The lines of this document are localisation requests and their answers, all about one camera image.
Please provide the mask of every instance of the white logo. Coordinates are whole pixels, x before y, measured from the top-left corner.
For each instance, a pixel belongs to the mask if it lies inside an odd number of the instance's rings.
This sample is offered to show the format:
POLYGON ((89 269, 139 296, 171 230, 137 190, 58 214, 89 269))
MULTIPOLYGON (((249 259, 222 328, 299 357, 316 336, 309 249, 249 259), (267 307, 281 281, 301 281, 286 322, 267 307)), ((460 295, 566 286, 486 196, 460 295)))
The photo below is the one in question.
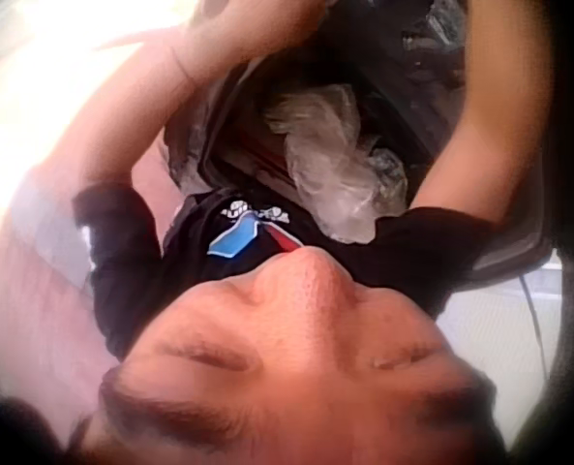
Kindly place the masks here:
MULTIPOLYGON (((229 220, 237 220, 243 213, 252 210, 246 201, 234 201, 230 204, 230 208, 222 210, 222 214, 229 220)), ((280 223, 289 223, 288 213, 283 211, 278 206, 272 206, 264 210, 253 210, 259 220, 278 221, 280 223)))

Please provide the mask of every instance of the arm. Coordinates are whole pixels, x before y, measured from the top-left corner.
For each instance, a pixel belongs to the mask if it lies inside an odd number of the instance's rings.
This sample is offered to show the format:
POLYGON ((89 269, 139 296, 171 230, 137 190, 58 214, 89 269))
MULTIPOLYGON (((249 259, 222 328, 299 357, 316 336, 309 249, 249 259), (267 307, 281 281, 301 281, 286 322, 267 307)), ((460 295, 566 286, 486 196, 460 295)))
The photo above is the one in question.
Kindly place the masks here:
POLYGON ((166 31, 97 91, 59 143, 82 161, 83 186, 130 182, 131 169, 195 91, 239 63, 297 44, 322 0, 230 0, 217 16, 166 31))
POLYGON ((548 116, 553 64, 543 15, 536 0, 470 0, 465 108, 412 208, 503 219, 548 116))

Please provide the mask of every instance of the trash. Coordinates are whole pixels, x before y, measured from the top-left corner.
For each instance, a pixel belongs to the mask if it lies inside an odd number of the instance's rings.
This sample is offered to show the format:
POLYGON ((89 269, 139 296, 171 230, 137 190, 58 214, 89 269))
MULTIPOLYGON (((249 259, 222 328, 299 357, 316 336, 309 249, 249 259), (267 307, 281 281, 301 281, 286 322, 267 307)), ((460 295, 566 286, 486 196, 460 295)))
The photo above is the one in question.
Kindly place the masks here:
POLYGON ((390 150, 374 149, 378 137, 360 138, 349 85, 284 94, 264 117, 274 133, 287 135, 288 172, 324 234, 368 243, 378 217, 405 211, 403 164, 390 150))

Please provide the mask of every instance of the cable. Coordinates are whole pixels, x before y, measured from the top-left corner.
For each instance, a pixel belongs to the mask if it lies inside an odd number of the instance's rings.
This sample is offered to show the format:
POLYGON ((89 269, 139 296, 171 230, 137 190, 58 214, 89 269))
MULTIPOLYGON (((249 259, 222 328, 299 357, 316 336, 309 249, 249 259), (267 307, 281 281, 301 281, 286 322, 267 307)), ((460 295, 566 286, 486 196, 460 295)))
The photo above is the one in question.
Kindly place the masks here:
POLYGON ((538 348, 540 349, 540 363, 542 364, 542 377, 545 383, 549 380, 549 373, 547 372, 547 362, 545 361, 545 347, 542 343, 542 333, 540 332, 540 323, 538 322, 538 315, 536 314, 536 308, 534 307, 534 302, 531 299, 531 293, 529 292, 528 282, 526 281, 525 274, 519 276, 519 281, 521 282, 521 287, 528 300, 529 313, 531 314, 531 320, 534 325, 534 334, 536 335, 536 342, 538 343, 538 348))

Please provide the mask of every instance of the nose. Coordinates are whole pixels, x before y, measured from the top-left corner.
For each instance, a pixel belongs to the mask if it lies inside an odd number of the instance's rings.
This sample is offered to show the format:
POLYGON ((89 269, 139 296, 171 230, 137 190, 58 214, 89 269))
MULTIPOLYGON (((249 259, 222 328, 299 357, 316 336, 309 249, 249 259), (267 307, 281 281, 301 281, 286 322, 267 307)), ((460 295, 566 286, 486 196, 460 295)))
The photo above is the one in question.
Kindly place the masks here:
POLYGON ((329 254, 304 247, 263 267, 254 283, 264 344, 287 370, 323 372, 346 359, 356 285, 329 254))

